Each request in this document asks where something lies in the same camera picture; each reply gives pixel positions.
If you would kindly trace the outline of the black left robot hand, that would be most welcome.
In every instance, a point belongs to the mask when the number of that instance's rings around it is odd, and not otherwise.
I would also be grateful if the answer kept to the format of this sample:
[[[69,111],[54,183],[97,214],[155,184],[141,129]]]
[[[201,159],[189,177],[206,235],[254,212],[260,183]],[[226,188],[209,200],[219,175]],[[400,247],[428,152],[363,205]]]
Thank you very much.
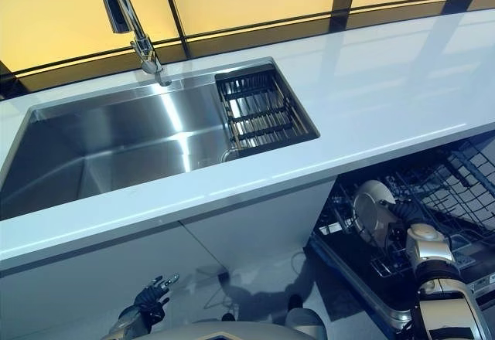
[[[154,311],[168,301],[166,295],[170,287],[178,282],[180,275],[174,273],[169,277],[157,276],[151,280],[135,297],[134,305],[141,311]]]

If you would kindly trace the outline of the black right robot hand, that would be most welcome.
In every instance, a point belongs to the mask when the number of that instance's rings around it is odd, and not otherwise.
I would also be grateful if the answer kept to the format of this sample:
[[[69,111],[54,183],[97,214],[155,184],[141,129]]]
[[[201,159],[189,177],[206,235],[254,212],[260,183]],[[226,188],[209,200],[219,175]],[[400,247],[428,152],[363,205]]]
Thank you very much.
[[[412,201],[391,203],[381,200],[380,204],[390,210],[397,218],[407,225],[421,223],[424,220],[422,210]]]

